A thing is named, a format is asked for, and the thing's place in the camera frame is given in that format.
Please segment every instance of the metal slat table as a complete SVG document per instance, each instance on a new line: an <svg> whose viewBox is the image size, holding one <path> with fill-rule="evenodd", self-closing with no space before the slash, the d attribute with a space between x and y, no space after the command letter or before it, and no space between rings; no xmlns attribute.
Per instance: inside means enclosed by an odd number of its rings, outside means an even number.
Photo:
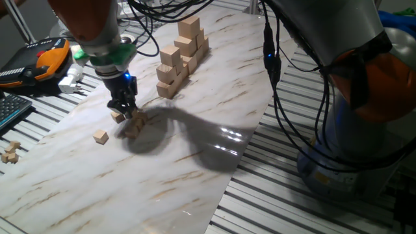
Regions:
<svg viewBox="0 0 416 234"><path fill-rule="evenodd" d="M316 67L301 49L292 61L303 69ZM292 65L278 85L287 116L306 138L314 135L311 126L323 87L318 73L302 73ZM294 140L302 145L299 138ZM298 175L297 153L278 126L271 101L206 233L391 232L395 225L394 197L382 194L372 203L324 201Z"/></svg>

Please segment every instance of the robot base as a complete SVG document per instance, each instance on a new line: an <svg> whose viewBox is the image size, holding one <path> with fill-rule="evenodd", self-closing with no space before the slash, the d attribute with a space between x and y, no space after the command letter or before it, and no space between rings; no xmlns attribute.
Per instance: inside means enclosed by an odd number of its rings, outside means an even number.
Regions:
<svg viewBox="0 0 416 234"><path fill-rule="evenodd" d="M387 134L385 142L386 144L383 145L379 152L382 157L386 156L388 152L396 151L402 147L401 139L391 134ZM336 150L330 152L318 143L315 144L315 147L326 155L333 156L334 158L336 156L334 155ZM307 146L304 146L302 149L310 157L328 167L339 170L353 169L329 161ZM399 162L396 162L387 168L358 173L333 172L316 165L302 153L299 153L297 167L300 177L313 192L324 199L347 202L351 200L375 200L396 171L398 164Z"/></svg>

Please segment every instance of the wooden block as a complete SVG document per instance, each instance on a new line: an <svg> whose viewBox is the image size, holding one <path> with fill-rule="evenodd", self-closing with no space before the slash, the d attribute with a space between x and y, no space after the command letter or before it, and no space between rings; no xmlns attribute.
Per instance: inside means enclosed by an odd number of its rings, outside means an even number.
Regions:
<svg viewBox="0 0 416 234"><path fill-rule="evenodd" d="M143 127L143 120L138 118L133 118L130 120L129 125L125 128L124 134L128 138L135 139L137 138L140 130Z"/></svg>
<svg viewBox="0 0 416 234"><path fill-rule="evenodd" d="M208 37L205 37L206 40L204 40L202 46L196 51L196 61L199 64L201 64L204 56L207 54L209 50L209 43L208 43Z"/></svg>
<svg viewBox="0 0 416 234"><path fill-rule="evenodd" d="M144 126L144 120L139 119L139 118L136 119L136 127L139 131L142 130L143 126Z"/></svg>
<svg viewBox="0 0 416 234"><path fill-rule="evenodd" d="M17 155L16 153L9 153L8 161L11 163L17 163L19 161L19 155Z"/></svg>
<svg viewBox="0 0 416 234"><path fill-rule="evenodd" d="M177 89L179 88L179 86L182 83L183 80L183 74L179 74L175 80L173 81L173 83L171 84L165 84L162 82L157 83L156 88L157 88L157 93L159 94L159 96L164 97L164 98L168 98L168 99L172 99L173 96L175 95Z"/></svg>
<svg viewBox="0 0 416 234"><path fill-rule="evenodd" d="M189 76L189 67L188 64L183 64L183 70L182 70L182 81Z"/></svg>
<svg viewBox="0 0 416 234"><path fill-rule="evenodd" d="M13 148L13 146L7 146L5 151L6 151L6 153L14 153L14 152L16 152L16 149Z"/></svg>
<svg viewBox="0 0 416 234"><path fill-rule="evenodd" d="M188 39L183 36L178 36L175 40L175 46L181 51L181 55L192 57L196 52L196 38Z"/></svg>
<svg viewBox="0 0 416 234"><path fill-rule="evenodd" d="M176 75L179 75L182 72L183 69L183 60L181 58L181 64L178 64L175 66Z"/></svg>
<svg viewBox="0 0 416 234"><path fill-rule="evenodd" d="M98 144L105 144L109 139L108 134L103 130L96 131L93 137L94 137L94 140L96 140Z"/></svg>
<svg viewBox="0 0 416 234"><path fill-rule="evenodd" d="M1 155L1 161L4 162L4 163L8 163L8 156L9 156L8 153L2 154Z"/></svg>
<svg viewBox="0 0 416 234"><path fill-rule="evenodd" d="M20 148L20 142L18 142L17 140L12 140L10 142L10 146L12 146L15 149L18 149L18 148Z"/></svg>
<svg viewBox="0 0 416 234"><path fill-rule="evenodd" d="M198 33L198 35L196 36L196 46L197 49L199 49L204 41L204 32L203 32L203 28L200 29L200 33Z"/></svg>
<svg viewBox="0 0 416 234"><path fill-rule="evenodd" d="M143 120L143 124L146 123L147 120L149 120L148 115L145 112L133 111L132 115L134 119Z"/></svg>
<svg viewBox="0 0 416 234"><path fill-rule="evenodd" d="M176 68L161 64L156 68L157 78L166 84L170 84L176 78Z"/></svg>
<svg viewBox="0 0 416 234"><path fill-rule="evenodd" d="M193 57L182 56L182 60L183 60L183 63L188 65L189 74L193 74L196 70L196 67L198 66L198 63L196 62L196 56L193 56Z"/></svg>
<svg viewBox="0 0 416 234"><path fill-rule="evenodd" d="M206 53L208 52L208 50L209 50L209 40L208 40L208 36L206 36L206 37L204 37L204 41L203 41L203 44L202 44L202 49L203 49L203 53L204 53L204 56L206 55Z"/></svg>
<svg viewBox="0 0 416 234"><path fill-rule="evenodd" d="M111 117L117 124L125 120L125 117L123 114L118 114L117 112L114 112L114 111L111 112Z"/></svg>
<svg viewBox="0 0 416 234"><path fill-rule="evenodd" d="M177 28L180 36L194 39L200 33L200 19L197 16L191 16L177 23Z"/></svg>
<svg viewBox="0 0 416 234"><path fill-rule="evenodd" d="M181 64L181 52L180 49L173 45L168 45L161 49L161 61L164 65L174 67Z"/></svg>

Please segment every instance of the table surface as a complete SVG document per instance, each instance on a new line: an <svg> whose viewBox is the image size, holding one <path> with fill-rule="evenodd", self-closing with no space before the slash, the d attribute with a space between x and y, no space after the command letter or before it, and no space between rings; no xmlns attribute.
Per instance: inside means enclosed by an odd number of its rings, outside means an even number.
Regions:
<svg viewBox="0 0 416 234"><path fill-rule="evenodd" d="M264 18L215 6L198 15L211 50L173 100L157 95L159 58L131 63L136 103L151 118L139 137L118 138L123 124L111 119L110 94L98 86L0 177L0 216L29 233L205 231L272 91ZM281 33L292 55L296 44ZM160 47L176 36L174 24L155 33ZM110 135L104 146L92 138L98 129Z"/></svg>

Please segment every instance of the black cable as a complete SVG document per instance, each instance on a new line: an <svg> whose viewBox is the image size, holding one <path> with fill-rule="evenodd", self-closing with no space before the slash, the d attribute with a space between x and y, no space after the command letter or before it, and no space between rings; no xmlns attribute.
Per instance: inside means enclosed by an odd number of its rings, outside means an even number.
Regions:
<svg viewBox="0 0 416 234"><path fill-rule="evenodd" d="M144 16L144 18L145 18L145 20L146 20L146 28L148 28L148 17L147 16ZM140 35L138 35L137 37L136 37L136 39L134 40L134 42L132 43L133 45L135 45L135 44L137 44L137 42L138 42L138 39L139 38L141 38L144 34L146 33L146 31L145 30L143 30L143 32L140 34Z"/></svg>
<svg viewBox="0 0 416 234"><path fill-rule="evenodd" d="M268 16L267 16L267 10L266 10L265 2L261 1L261 4L263 6L263 13L265 14L266 23L268 23Z"/></svg>
<svg viewBox="0 0 416 234"><path fill-rule="evenodd" d="M324 139L325 146L330 150L330 145L326 140L326 120L328 119L328 111L330 108L330 85L328 76L324 75L324 93L326 95L326 104L325 104L325 111L324 111L324 123L322 124L322 138Z"/></svg>
<svg viewBox="0 0 416 234"><path fill-rule="evenodd" d="M323 109L324 104L325 104L325 99L326 99L326 93L324 92L323 95L322 95L322 101L320 102L320 106L319 106L319 109L318 109L317 117L315 118L315 129L314 129L315 139L317 140L317 142L319 144L322 144L322 142L320 141L319 132L318 132L319 118L320 118L320 114L321 114L322 109Z"/></svg>
<svg viewBox="0 0 416 234"><path fill-rule="evenodd" d="M164 4L162 6L146 6L142 3L138 3L134 0L128 0L127 2L129 3L129 5L131 5L133 8L135 8L137 11L139 11L140 13L148 16L149 18L155 20L155 21L160 21L163 23L177 23L179 21L185 20L193 15L195 15L196 13L198 13L200 10L202 10L203 8L205 8L207 5L211 4L214 0L187 0L184 1L182 3L178 3L178 4L171 4L172 1L170 1L167 4ZM199 7L198 9L196 9L194 12L190 13L187 16L183 16L182 18L176 19L179 15L181 15L182 13L184 13L184 11L186 11L187 9L189 9L192 6L195 5L199 5L199 4L203 4L201 7ZM173 16L170 16L169 14L174 13L174 12L179 12Z"/></svg>
<svg viewBox="0 0 416 234"><path fill-rule="evenodd" d="M286 55L286 53L279 47L279 49L280 49L280 51L283 53L283 55L285 55L285 57L286 57L286 59L289 61L289 63L294 67L294 68L296 68L297 70L299 70L299 71L301 71L301 72L315 72L315 71L317 71L317 70L319 70L319 69L321 69L321 67L320 66L317 66L316 68L313 68L312 70L303 70L303 69L300 69L300 68L298 68L296 65L294 65L293 64L293 62L288 58L288 56Z"/></svg>
<svg viewBox="0 0 416 234"><path fill-rule="evenodd" d="M139 22L139 24L143 27L143 29L149 34L149 37L151 38L151 40L153 40L153 42L155 43L156 46L156 53L150 55L150 54L146 54L143 52L140 52L139 50L137 50L137 53L143 56L147 56L147 57L156 57L159 54L159 45L156 41L156 39L153 37L153 35L151 34L151 32L149 32L149 30L144 26L144 24L142 23L142 21L138 18L138 16L136 15L136 12L133 10L132 6L130 5L130 9L133 12L133 15L135 15L136 20Z"/></svg>
<svg viewBox="0 0 416 234"><path fill-rule="evenodd" d="M153 20L150 19L150 34L153 34ZM148 41L150 40L150 36L146 38L146 40L144 40L144 42L140 43L140 45L136 46L136 48L140 48L142 47L144 44L146 44Z"/></svg>
<svg viewBox="0 0 416 234"><path fill-rule="evenodd" d="M279 49L283 52L283 54L285 55L285 57L288 59L288 61L290 62L289 58L287 57L287 55L284 53L284 51L279 47ZM416 148L416 138L413 139L408 145L406 145L405 147L403 147L402 149L390 154L389 156L383 158L383 159L379 159L379 160L375 160L375 161L371 161L371 162L349 162L349 161L345 161L342 159L334 159L330 156L327 156L326 154L322 153L321 151L319 151L318 149L316 149L316 147L312 146L309 142L307 142L303 136L296 130L296 128L294 128L293 124L291 123L291 121L288 119L288 117L286 116L283 107L281 106L280 103L280 99L278 97L277 94L277 82L273 82L273 81L279 81L279 78L275 78L274 76L276 75L276 72L271 73L271 78L270 80L272 81L272 87L273 87L273 92L274 92L274 108L275 108L275 114L276 114L276 118L279 122L279 125L282 129L282 131L285 133L285 135L287 136L287 138L292 142L292 144L303 154L305 155L308 159L310 159L311 161L313 161L314 163L316 163L318 166L321 166L327 170L331 170L334 172L361 172L364 170L373 170L373 169L380 169L380 168L385 168L385 167L389 167L391 165L393 165L394 163L398 162L399 160L403 159L404 157L407 157L410 152L412 152L415 148ZM327 101L327 108L326 108L326 116L328 115L328 109L329 109L329 87L327 86L326 88L327 91L327 95L328 97L325 97L326 101ZM320 154L321 156L323 156L324 158L334 161L336 163L339 164L343 164L345 166L350 166L352 168L355 168L354 170L338 170L338 169L334 169L334 168L329 168L323 164L318 163L316 160L314 160L313 158L311 158L308 154L306 154L301 147L299 147L294 140L292 139L292 137L290 136L290 134L288 134L288 132L285 130L283 124L281 124L281 120L279 118L278 112L277 112L277 107L279 107L283 117L285 118L285 121L289 124L289 127L291 127L291 129L295 132L295 134L306 143L306 145L308 147L310 147L311 149L313 149L314 151L316 151L318 154Z"/></svg>

